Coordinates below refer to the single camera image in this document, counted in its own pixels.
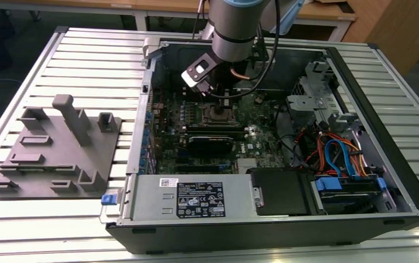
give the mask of label sticker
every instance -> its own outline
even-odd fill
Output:
[[[339,20],[351,20],[351,21],[355,20],[355,18],[349,18],[349,17],[346,17],[346,16],[341,16],[341,17],[338,17],[338,19],[339,19]]]
[[[226,216],[222,182],[178,183],[179,218],[215,218]]]
[[[111,7],[125,7],[125,8],[131,8],[131,4],[111,4]]]
[[[161,187],[178,187],[179,179],[178,178],[161,178],[159,186]]]

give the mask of green circuit board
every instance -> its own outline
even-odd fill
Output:
[[[238,173],[237,161],[239,158],[257,159],[258,167],[285,167],[281,146],[274,136],[273,116],[277,109],[271,101],[259,101],[257,93],[245,96],[234,103],[233,126],[245,129],[243,138],[234,140],[233,150],[229,154],[215,158],[195,157],[186,149],[186,141],[191,137],[183,127],[201,127],[205,125],[205,108],[211,103],[186,102],[178,96],[166,100],[159,113],[159,125],[157,126],[157,137],[162,148],[157,158],[157,172],[159,174],[181,174],[183,167],[198,167],[199,171],[187,173]]]

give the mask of wooden table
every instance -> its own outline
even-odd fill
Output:
[[[0,0],[0,9],[134,15],[139,31],[149,30],[147,17],[195,18],[198,7],[199,0]],[[338,5],[314,2],[303,6],[295,24],[334,27],[329,40],[338,42],[355,20]]]
[[[137,16],[138,30],[149,29],[146,22],[149,16],[195,18],[198,7],[198,0],[137,0],[134,9],[143,11]],[[357,15],[343,13],[337,4],[314,2],[303,6],[295,24],[334,27],[329,40],[339,42],[355,20]]]

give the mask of wire bundle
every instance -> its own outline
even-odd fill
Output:
[[[326,144],[322,142],[322,137],[330,137],[333,140],[330,140]],[[311,157],[318,153],[319,154],[319,172],[318,174],[327,174],[327,175],[339,175],[341,170],[339,168],[334,165],[334,163],[330,160],[330,145],[337,144],[341,146],[342,151],[345,153],[345,163],[346,163],[346,168],[347,168],[347,173],[350,176],[358,175],[358,176],[367,176],[367,172],[365,171],[365,165],[363,165],[363,156],[359,153],[359,156],[351,156],[350,152],[351,151],[361,151],[361,149],[351,143],[350,140],[342,138],[338,134],[335,133],[321,133],[318,138],[317,138],[317,150],[311,153],[311,155],[307,157],[307,160],[311,159]],[[326,164],[329,164],[333,168],[333,170],[327,170],[326,172],[322,172],[325,170]]]

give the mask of copper pipe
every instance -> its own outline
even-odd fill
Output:
[[[250,80],[250,77],[242,74],[238,74],[238,72],[235,71],[235,69],[231,67],[231,74],[234,75],[235,78],[243,79],[246,81]]]

